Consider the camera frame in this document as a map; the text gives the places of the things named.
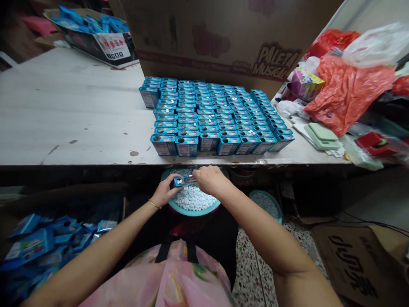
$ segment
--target tiled floor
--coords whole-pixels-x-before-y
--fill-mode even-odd
[[[286,222],[284,227],[296,238],[328,279],[311,233],[293,221]],[[254,249],[243,229],[239,229],[236,256],[237,278],[233,288],[233,296],[237,305],[246,307],[278,306],[271,268]]]

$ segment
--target black strap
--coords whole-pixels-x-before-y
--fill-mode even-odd
[[[156,257],[155,263],[159,263],[159,262],[166,260],[167,254],[169,253],[170,245],[172,244],[172,242],[179,240],[181,238],[182,237],[176,237],[176,236],[171,236],[171,235],[167,236],[159,249],[159,253],[158,253],[158,256]],[[193,240],[191,238],[186,239],[186,245],[187,245],[187,261],[191,263],[199,264],[199,261],[197,259],[197,254],[196,254],[196,245],[194,244]]]

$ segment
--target red plastic bag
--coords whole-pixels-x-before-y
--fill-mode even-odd
[[[409,75],[400,77],[398,80],[396,80],[393,83],[391,92],[395,96],[409,97]]]
[[[338,137],[347,132],[370,104],[390,88],[395,78],[392,68],[358,69],[330,55],[321,59],[318,74],[325,81],[324,87],[304,111],[326,124]]]
[[[356,40],[360,34],[356,31],[347,31],[343,33],[338,29],[329,29],[317,38],[304,55],[304,59],[310,56],[318,58],[330,52],[331,47],[338,47],[344,50],[350,43]]]

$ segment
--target cable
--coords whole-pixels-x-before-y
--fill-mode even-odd
[[[381,226],[381,227],[386,227],[386,228],[395,230],[396,232],[399,232],[400,234],[403,234],[404,236],[409,237],[409,235],[407,234],[408,231],[406,231],[406,230],[404,230],[404,229],[402,229],[402,228],[399,228],[399,227],[396,227],[396,226],[392,226],[392,225],[389,225],[389,224],[385,224],[385,223],[382,223],[382,222],[375,222],[375,221],[363,220],[363,219],[360,219],[360,218],[355,217],[355,216],[353,216],[353,215],[350,215],[348,212],[345,212],[344,210],[342,210],[341,212],[345,213],[346,215],[349,215],[350,217],[352,217],[352,218],[354,218],[354,219],[356,219],[356,220],[360,220],[360,222],[347,222],[347,221],[340,220],[339,218],[337,218],[336,216],[334,216],[334,218],[335,218],[336,220],[340,221],[340,222],[349,223],[349,224],[371,223],[371,224],[375,224],[375,225],[378,225],[378,226]]]

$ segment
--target teal bowl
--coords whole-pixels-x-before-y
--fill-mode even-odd
[[[170,175],[170,171],[171,171],[170,169],[165,170],[165,172],[163,172],[162,174],[161,180],[165,180]],[[222,169],[222,172],[227,178],[229,177],[229,175],[227,174],[226,171],[224,171],[224,169]],[[215,210],[220,205],[220,200],[216,199],[216,202],[213,205],[201,211],[190,211],[190,210],[183,209],[179,207],[173,199],[169,201],[169,205],[172,207],[173,210],[175,210],[176,212],[180,214],[183,214],[186,216],[197,217],[197,216],[202,216],[202,215],[211,213],[213,210]]]
[[[264,195],[267,195],[267,197],[273,202],[273,204],[277,208],[277,212],[278,212],[278,218],[276,220],[277,220],[277,222],[279,222],[282,225],[282,212],[281,212],[280,205],[278,204],[276,199],[270,193],[260,191],[260,190],[251,191],[250,194],[249,194],[249,198],[251,199],[257,193],[263,193]]]

